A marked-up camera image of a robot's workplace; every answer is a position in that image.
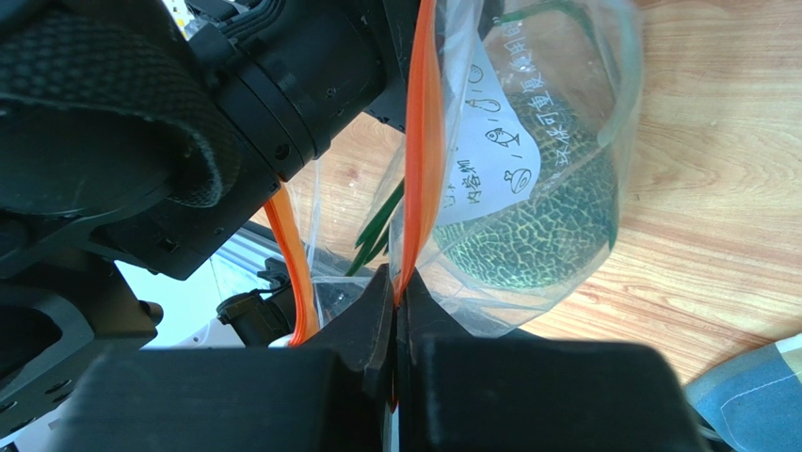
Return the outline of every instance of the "plastic bag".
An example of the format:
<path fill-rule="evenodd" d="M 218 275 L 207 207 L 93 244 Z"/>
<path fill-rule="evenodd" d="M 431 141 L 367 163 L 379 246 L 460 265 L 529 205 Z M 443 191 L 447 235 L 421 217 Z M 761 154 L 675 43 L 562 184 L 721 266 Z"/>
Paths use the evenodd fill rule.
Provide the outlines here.
<path fill-rule="evenodd" d="M 454 4 L 439 2 L 441 65 L 446 102 L 450 92 L 462 111 L 443 118 L 451 166 L 417 267 L 466 329 L 497 336 L 569 295 L 615 244 L 641 91 L 639 28 L 625 1 L 508 1 L 484 39 L 454 41 L 474 48 L 468 64 L 448 58 Z M 470 67 L 463 91 L 452 65 Z M 390 229 L 396 271 L 403 208 Z"/>

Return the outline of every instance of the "wood grain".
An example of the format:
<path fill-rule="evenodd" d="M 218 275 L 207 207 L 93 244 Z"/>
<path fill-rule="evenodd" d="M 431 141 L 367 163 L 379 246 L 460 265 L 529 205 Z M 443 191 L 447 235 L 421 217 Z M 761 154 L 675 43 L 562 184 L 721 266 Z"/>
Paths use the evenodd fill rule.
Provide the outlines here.
<path fill-rule="evenodd" d="M 686 382 L 802 331 L 802 2 L 638 4 L 646 79 L 617 247 L 525 328 L 649 344 Z M 400 139 L 360 117 L 324 157 L 336 252 L 353 255 L 342 236 Z"/>

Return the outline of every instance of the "black textured fabric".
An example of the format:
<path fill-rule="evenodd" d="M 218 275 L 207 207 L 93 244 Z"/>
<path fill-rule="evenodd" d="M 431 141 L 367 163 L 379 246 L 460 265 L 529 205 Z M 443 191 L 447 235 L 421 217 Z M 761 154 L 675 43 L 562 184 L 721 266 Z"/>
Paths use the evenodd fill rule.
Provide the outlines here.
<path fill-rule="evenodd" d="M 193 172 L 171 197 L 184 205 L 215 205 L 239 171 L 232 130 L 200 87 L 159 48 L 119 26 L 44 12 L 0 41 L 0 100 L 109 111 L 180 128 L 191 149 L 177 153 L 203 163 L 189 166 Z"/>

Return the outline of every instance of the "plaid cloth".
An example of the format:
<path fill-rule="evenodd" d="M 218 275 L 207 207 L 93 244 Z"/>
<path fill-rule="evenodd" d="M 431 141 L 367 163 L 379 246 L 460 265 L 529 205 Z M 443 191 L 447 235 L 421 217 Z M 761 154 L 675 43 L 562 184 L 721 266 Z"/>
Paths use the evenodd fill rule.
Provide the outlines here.
<path fill-rule="evenodd" d="M 802 334 L 720 364 L 685 393 L 739 452 L 802 451 Z"/>

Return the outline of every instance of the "blue fabric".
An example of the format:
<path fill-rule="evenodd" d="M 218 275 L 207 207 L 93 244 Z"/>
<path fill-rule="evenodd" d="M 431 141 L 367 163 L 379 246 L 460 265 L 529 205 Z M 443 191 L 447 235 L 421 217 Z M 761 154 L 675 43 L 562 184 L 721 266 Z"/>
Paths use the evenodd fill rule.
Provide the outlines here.
<path fill-rule="evenodd" d="M 802 451 L 802 383 L 776 345 L 719 365 L 685 392 L 733 449 Z"/>

